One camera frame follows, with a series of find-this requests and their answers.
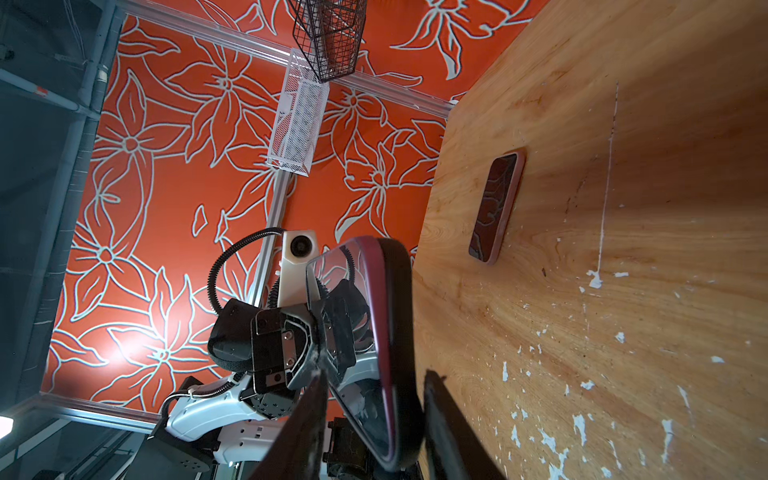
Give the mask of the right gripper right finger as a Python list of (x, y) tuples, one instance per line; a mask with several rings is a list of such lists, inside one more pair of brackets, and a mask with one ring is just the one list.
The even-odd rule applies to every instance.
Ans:
[(424, 439), (431, 479), (505, 479), (462, 414), (443, 378), (424, 378)]

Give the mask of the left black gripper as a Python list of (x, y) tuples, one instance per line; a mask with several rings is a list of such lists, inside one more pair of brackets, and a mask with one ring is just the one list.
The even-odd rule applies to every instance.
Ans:
[(259, 395), (300, 391), (318, 375), (330, 380), (325, 347), (319, 321), (307, 305), (257, 311), (251, 322), (253, 390)]

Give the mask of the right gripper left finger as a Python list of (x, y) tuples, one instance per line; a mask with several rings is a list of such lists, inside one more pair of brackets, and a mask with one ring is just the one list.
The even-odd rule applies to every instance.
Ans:
[(327, 398), (327, 376), (322, 371), (316, 371), (297, 407), (250, 479), (320, 478)]

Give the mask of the black smartphone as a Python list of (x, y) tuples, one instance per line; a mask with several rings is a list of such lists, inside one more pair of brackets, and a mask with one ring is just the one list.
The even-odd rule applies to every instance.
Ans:
[(398, 460), (384, 280), (381, 245), (370, 236), (349, 240), (306, 267), (320, 368), (352, 428), (381, 467), (392, 471)]
[(498, 258), (525, 162), (526, 150), (519, 148), (491, 163), (468, 246), (479, 262), (492, 265)]

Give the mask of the black phone case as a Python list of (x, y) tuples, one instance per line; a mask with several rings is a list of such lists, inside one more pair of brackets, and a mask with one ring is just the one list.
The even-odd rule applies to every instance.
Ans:
[(415, 372), (414, 322), (411, 262), (405, 247), (393, 239), (380, 239), (384, 259), (388, 362), (387, 396), (392, 400), (394, 434), (392, 452), (382, 462), (398, 471), (413, 465), (424, 435), (424, 414), (418, 396)]

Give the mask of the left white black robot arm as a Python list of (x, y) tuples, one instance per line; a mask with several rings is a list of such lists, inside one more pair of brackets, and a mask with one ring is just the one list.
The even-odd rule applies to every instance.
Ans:
[[(222, 301), (217, 280), (227, 261), (258, 240), (282, 242), (280, 275), (264, 306)], [(332, 430), (320, 373), (323, 341), (310, 311), (324, 292), (306, 279), (320, 249), (312, 230), (269, 227), (235, 242), (213, 263), (206, 293), (217, 315), (207, 352), (228, 376), (209, 384), (190, 376), (172, 392), (134, 465), (164, 479), (198, 479), (218, 467), (253, 462), (255, 478), (330, 479)]]

